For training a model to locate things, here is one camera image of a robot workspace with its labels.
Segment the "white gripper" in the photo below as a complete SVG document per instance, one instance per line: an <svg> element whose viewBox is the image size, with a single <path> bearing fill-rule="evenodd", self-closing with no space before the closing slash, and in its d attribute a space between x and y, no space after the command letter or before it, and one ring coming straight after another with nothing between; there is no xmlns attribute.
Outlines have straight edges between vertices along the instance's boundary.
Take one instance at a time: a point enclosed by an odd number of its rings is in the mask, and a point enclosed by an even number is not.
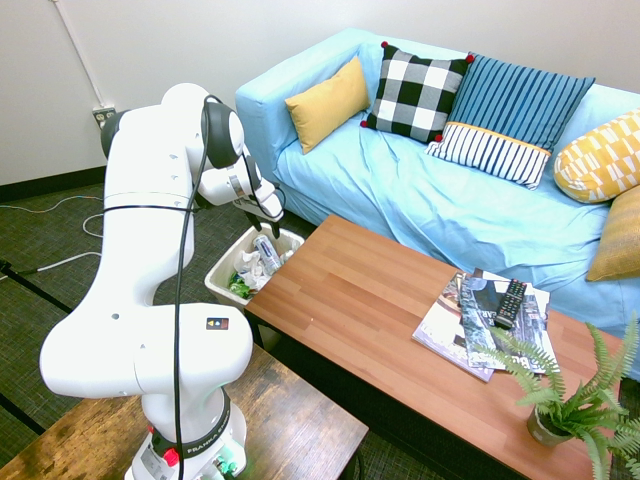
<svg viewBox="0 0 640 480"><path fill-rule="evenodd" d="M276 194L274 185L264 181L258 189L252 190L233 201L233 205L242 210L251 225L262 230L261 222L271 221L271 229L275 239L280 238L280 221L284 215L283 206Z"/></svg>

